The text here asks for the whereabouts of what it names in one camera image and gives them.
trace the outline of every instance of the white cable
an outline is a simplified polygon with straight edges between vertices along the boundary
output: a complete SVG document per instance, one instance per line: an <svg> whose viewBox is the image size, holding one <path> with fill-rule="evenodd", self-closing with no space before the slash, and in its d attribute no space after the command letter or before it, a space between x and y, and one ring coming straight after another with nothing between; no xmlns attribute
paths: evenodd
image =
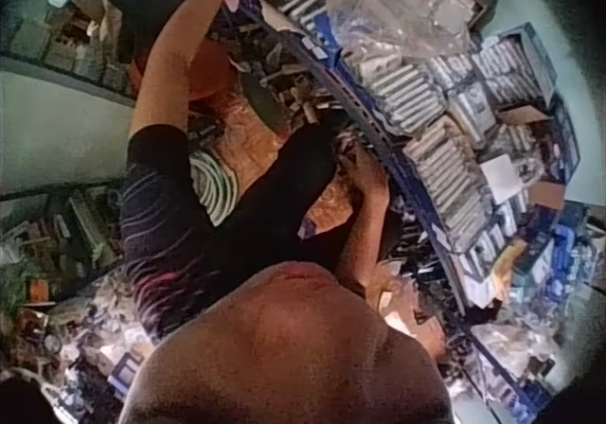
<svg viewBox="0 0 606 424"><path fill-rule="evenodd" d="M200 204L206 208L213 225L218 226L238 201L238 180L226 164L210 154L197 151L189 156L191 177Z"/></svg>

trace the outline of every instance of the hand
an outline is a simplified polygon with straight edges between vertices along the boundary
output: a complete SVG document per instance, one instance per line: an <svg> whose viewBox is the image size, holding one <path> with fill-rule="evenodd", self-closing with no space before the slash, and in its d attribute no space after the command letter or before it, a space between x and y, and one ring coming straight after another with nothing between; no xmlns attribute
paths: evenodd
<svg viewBox="0 0 606 424"><path fill-rule="evenodd" d="M389 186L383 167L356 142L352 153L343 157L343 167L351 182L373 203L389 204Z"/></svg>

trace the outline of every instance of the shelf rack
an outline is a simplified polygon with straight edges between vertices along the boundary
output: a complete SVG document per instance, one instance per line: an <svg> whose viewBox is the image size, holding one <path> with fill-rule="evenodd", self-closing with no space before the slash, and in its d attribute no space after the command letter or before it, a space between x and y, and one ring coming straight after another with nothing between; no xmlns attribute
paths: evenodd
<svg viewBox="0 0 606 424"><path fill-rule="evenodd" d="M494 366L495 371L503 378L520 402L527 406L529 410L538 413L539 410L535 403L519 382L473 336L470 327L461 318L465 315L466 308L470 303L463 290L455 265L444 246L444 240L438 239L436 227L441 228L441 220L414 165L404 155L401 145L394 145L383 129L381 122L383 115L376 107L373 97L355 81L348 69L339 61L338 52L335 53L334 49L324 47L305 31L289 29L278 31L271 26L261 13L259 0L241 0L240 11L261 25L270 36L280 41L289 53L308 67L313 76L341 103L355 125L372 144L391 179L406 202L413 208L437 253L456 302L457 312L445 309L447 318L459 327L473 342L479 353Z"/></svg>

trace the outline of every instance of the plastic bag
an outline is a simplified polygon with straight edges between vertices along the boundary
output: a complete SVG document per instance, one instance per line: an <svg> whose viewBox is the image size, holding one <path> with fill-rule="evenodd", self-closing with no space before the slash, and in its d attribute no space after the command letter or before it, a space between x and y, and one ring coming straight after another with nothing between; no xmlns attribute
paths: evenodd
<svg viewBox="0 0 606 424"><path fill-rule="evenodd" d="M546 361L558 350L549 335L522 326L488 323L473 327L472 333L518 379L531 357Z"/></svg>
<svg viewBox="0 0 606 424"><path fill-rule="evenodd" d="M374 56L393 54L427 59L466 52L472 43L465 22L443 11L451 0L327 0L335 39L345 50Z"/></svg>

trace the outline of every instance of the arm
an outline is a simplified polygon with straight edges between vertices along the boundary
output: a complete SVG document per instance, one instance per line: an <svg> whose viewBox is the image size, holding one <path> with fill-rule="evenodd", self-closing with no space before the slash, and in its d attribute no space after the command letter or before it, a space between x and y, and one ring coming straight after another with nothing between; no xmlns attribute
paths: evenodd
<svg viewBox="0 0 606 424"><path fill-rule="evenodd" d="M187 130L188 71L223 0L186 0L151 49L134 107L131 137L154 124Z"/></svg>
<svg viewBox="0 0 606 424"><path fill-rule="evenodd" d="M362 191L363 203L336 269L339 281L350 289L371 285L385 211L389 205L387 177L381 165L359 145L354 150L355 162L345 161L348 175Z"/></svg>

